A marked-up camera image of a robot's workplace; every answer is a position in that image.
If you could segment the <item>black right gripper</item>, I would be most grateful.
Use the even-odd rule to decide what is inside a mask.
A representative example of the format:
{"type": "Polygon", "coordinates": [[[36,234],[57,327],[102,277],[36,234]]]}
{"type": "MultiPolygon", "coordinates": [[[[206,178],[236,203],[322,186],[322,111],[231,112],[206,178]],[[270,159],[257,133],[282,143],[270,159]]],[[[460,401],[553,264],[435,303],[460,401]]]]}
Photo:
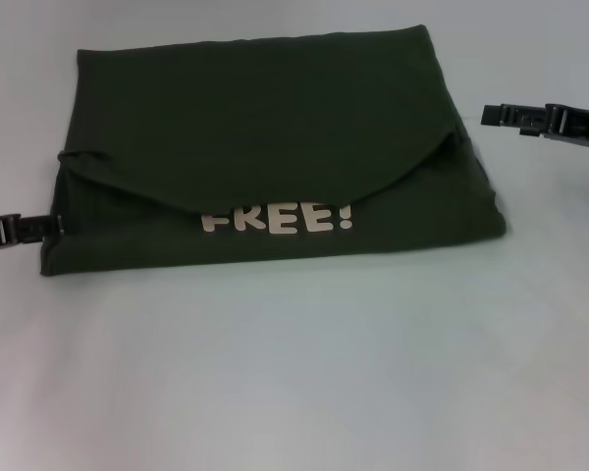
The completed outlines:
{"type": "Polygon", "coordinates": [[[547,104],[546,108],[485,105],[481,125],[517,129],[527,136],[543,134],[552,140],[589,146],[589,110],[561,104],[547,104]]]}

